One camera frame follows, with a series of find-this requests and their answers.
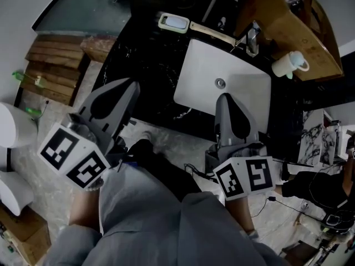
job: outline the brown cardboard box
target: brown cardboard box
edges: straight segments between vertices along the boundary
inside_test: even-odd
[[[302,17],[312,29],[290,11],[284,0],[239,0],[235,36],[256,21],[265,36],[276,42],[278,49],[272,55],[275,59],[290,51],[302,52],[310,69],[293,72],[302,81],[342,76],[338,46],[327,15],[316,0],[305,1],[305,10],[310,8],[313,13]],[[319,22],[311,16],[314,13]]]
[[[31,266],[36,265],[51,245],[47,222],[29,207],[16,217],[0,203],[0,224],[6,229],[7,239]]]

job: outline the black marble countertop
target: black marble countertop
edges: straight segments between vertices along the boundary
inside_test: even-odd
[[[161,30],[158,27],[159,17],[160,14],[156,14],[128,21],[103,64],[93,89],[113,80],[136,78],[141,93],[133,118],[216,141],[214,116],[179,105],[173,97],[191,38],[228,52],[231,45],[191,31],[177,34]],[[274,76],[271,71],[272,60],[262,53],[254,58],[239,48],[232,53],[271,76],[270,117],[268,133],[263,135],[263,142],[272,156],[297,162],[303,128],[297,85],[286,77]]]

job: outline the gray marble floor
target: gray marble floor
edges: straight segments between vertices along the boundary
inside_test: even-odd
[[[101,68],[100,63],[92,62],[84,77],[81,87],[75,100],[74,107],[50,101],[43,116],[39,119],[39,133],[37,142],[30,146],[12,151],[12,167],[32,186],[35,199],[31,204],[36,212],[43,216],[49,225],[50,237],[54,242],[61,228],[69,219],[69,210],[73,198],[73,188],[58,178],[36,155],[39,145],[47,135],[54,122],[60,122],[63,116],[71,111],[76,111],[90,93],[95,79]],[[24,92],[21,107],[44,109],[46,99]],[[139,138],[141,132],[149,130],[154,135],[155,150],[163,152],[175,165],[184,168],[184,163],[191,163],[199,170],[204,169],[204,151],[211,145],[203,139],[184,135],[162,127],[154,127],[140,121],[134,125],[128,125],[122,131],[121,136],[126,144],[131,146]],[[275,172],[280,173],[281,163],[275,162]],[[290,166],[291,173],[301,170],[316,170],[317,168],[304,168]],[[218,185],[203,178],[194,177],[196,182],[204,191],[213,191],[216,194],[221,192]],[[258,214],[268,196],[276,196],[277,200],[290,207],[301,209],[304,201],[298,198],[282,198],[274,191],[266,194],[251,196],[249,205],[252,216]],[[306,211],[316,217],[321,217],[323,211],[310,204]],[[317,237],[312,235],[303,226],[294,226],[298,212],[287,208],[277,202],[267,202],[265,209],[259,216],[253,219],[256,229],[260,235],[260,241],[269,245],[279,253],[281,249],[298,240],[315,244]]]

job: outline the open box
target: open box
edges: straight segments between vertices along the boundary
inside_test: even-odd
[[[239,0],[235,36],[256,21],[264,36],[277,44],[273,58],[290,51],[302,52],[310,69],[293,72],[302,81],[342,76],[338,46],[322,6],[316,0],[305,0],[300,17],[303,21],[291,12],[285,0]]]

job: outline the sink basin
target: sink basin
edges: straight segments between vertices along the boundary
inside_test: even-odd
[[[222,93],[241,101],[266,133],[271,78],[253,65],[196,39],[190,41],[174,94],[178,104],[215,115]]]

